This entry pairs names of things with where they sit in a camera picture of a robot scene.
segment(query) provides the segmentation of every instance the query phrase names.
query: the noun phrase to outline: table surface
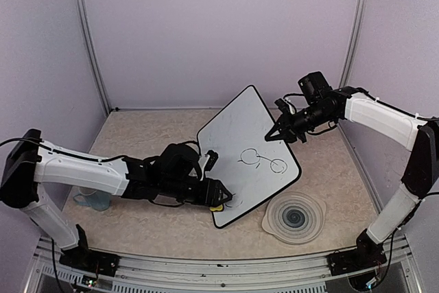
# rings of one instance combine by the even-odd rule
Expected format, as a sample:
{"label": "table surface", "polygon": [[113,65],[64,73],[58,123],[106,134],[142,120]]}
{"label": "table surface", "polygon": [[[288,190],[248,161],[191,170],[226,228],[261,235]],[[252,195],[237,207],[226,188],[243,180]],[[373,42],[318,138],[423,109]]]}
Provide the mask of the table surface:
{"label": "table surface", "polygon": [[[128,154],[143,159],[170,143],[195,139],[218,110],[113,112],[97,137],[92,154]],[[183,259],[258,259],[335,250],[355,239],[377,216],[340,132],[291,145],[302,176],[286,191],[299,191],[326,202],[321,234],[303,245],[288,245],[261,228],[266,204],[224,229],[213,226],[211,212],[184,205],[177,209],[146,200],[112,198],[103,212],[78,206],[71,196],[64,214],[86,231],[91,248],[116,253]]]}

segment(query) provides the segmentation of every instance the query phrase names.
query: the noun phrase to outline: white board with black border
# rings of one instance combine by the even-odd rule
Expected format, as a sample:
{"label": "white board with black border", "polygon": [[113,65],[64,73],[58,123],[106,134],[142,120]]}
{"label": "white board with black border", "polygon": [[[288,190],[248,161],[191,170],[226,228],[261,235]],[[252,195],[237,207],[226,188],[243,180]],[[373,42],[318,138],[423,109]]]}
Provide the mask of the white board with black border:
{"label": "white board with black border", "polygon": [[221,180],[234,194],[222,212],[213,212],[224,228],[300,178],[301,168],[284,141],[266,142],[274,119],[254,86],[245,88],[198,132],[200,151],[218,153],[206,176]]}

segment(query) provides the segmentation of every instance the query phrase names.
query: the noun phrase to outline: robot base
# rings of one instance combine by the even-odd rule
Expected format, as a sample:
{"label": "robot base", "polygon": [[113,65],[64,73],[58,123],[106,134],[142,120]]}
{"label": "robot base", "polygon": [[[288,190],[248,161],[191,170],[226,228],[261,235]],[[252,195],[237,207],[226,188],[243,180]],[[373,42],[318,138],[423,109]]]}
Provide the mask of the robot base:
{"label": "robot base", "polygon": [[378,266],[379,263],[385,264],[386,262],[387,258],[385,254],[381,254],[379,251],[362,262],[359,262],[357,249],[328,255],[328,263],[332,276],[373,268]]}
{"label": "robot base", "polygon": [[119,265],[119,256],[111,253],[98,252],[96,250],[89,251],[89,259],[92,260],[92,262],[78,264],[69,256],[61,255],[60,263],[64,266],[91,272],[93,274],[114,277],[117,266]]}

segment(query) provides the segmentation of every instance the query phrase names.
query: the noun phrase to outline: yellow object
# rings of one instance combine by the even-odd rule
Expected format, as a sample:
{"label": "yellow object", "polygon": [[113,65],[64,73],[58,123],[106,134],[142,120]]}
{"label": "yellow object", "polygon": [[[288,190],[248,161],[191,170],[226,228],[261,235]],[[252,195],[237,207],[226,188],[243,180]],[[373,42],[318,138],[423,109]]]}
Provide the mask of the yellow object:
{"label": "yellow object", "polygon": [[210,210],[211,212],[221,212],[224,210],[224,205],[220,205],[218,207],[211,207]]}

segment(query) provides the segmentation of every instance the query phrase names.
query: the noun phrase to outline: metal frame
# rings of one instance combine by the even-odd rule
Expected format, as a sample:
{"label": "metal frame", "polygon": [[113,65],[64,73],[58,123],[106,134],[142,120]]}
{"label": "metal frame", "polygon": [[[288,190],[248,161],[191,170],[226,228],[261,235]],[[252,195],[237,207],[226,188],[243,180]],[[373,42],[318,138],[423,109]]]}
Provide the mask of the metal frame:
{"label": "metal frame", "polygon": [[351,76],[352,63],[355,56],[355,50],[357,49],[365,8],[366,8],[366,0],[357,0],[357,7],[355,9],[355,18],[354,18],[354,23],[351,33],[351,39],[349,40],[348,53],[344,60],[343,73],[339,83],[339,87],[346,86],[348,84],[349,77]]}
{"label": "metal frame", "polygon": [[99,70],[99,65],[97,64],[97,57],[95,53],[95,47],[93,45],[93,40],[91,38],[90,27],[88,26],[87,12],[85,6],[85,0],[76,0],[76,6],[78,9],[78,14],[81,23],[82,35],[84,37],[85,46],[87,50],[88,59],[90,61],[91,71],[93,74],[93,79],[95,81],[96,89],[99,95],[99,99],[102,104],[102,108],[106,116],[108,116],[112,110],[110,100],[104,86],[104,81],[102,80],[101,72]]}
{"label": "metal frame", "polygon": [[[388,254],[390,242],[384,244]],[[295,257],[251,260],[193,260],[162,257],[141,257],[118,253],[121,256],[116,276],[99,276],[101,285],[96,292],[214,292],[226,290],[229,293],[277,293],[277,292],[326,292],[327,281],[347,277],[331,276],[326,256],[330,253],[314,253]],[[56,248],[56,259],[60,251]],[[407,273],[407,284],[411,293],[421,293],[412,252],[404,236],[395,237],[392,263],[403,264]],[[82,276],[94,274],[57,264],[61,281],[74,283]],[[352,272],[349,276],[367,272]],[[34,258],[27,269],[21,292],[35,293],[42,275],[54,277],[51,260],[51,242],[42,237]]]}

